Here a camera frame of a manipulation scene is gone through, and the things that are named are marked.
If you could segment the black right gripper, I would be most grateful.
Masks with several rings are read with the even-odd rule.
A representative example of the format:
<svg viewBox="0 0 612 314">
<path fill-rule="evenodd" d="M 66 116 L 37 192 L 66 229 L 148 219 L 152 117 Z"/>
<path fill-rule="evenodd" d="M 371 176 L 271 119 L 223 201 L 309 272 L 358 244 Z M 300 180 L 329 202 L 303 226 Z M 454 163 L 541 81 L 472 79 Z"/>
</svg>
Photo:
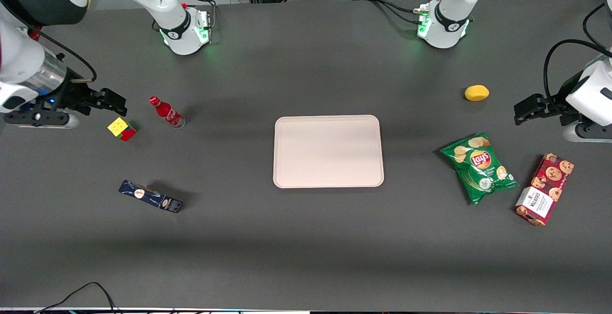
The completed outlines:
<svg viewBox="0 0 612 314">
<path fill-rule="evenodd" d="M 125 98 L 110 89 L 94 91 L 86 83 L 74 83 L 83 77 L 68 68 L 63 83 L 52 92 L 38 96 L 22 105 L 22 111 L 33 109 L 36 104 L 48 103 L 52 110 L 68 109 L 83 115 L 90 115 L 91 107 L 111 110 L 121 117 L 127 115 Z"/>
</svg>

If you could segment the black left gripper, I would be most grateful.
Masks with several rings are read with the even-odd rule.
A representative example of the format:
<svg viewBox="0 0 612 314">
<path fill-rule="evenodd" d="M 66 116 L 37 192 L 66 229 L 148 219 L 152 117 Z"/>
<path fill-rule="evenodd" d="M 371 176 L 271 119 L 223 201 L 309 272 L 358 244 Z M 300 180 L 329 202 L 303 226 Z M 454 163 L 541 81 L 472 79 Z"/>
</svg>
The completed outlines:
<svg viewBox="0 0 612 314">
<path fill-rule="evenodd" d="M 523 123 L 540 118 L 543 111 L 548 111 L 550 116 L 560 116 L 560 125 L 569 125 L 579 120 L 579 112 L 568 103 L 568 95 L 579 86 L 583 72 L 577 72 L 573 77 L 566 80 L 557 94 L 552 95 L 549 91 L 548 77 L 544 76 L 544 92 L 532 94 L 528 98 L 528 105 L 514 105 L 514 124 Z"/>
</svg>

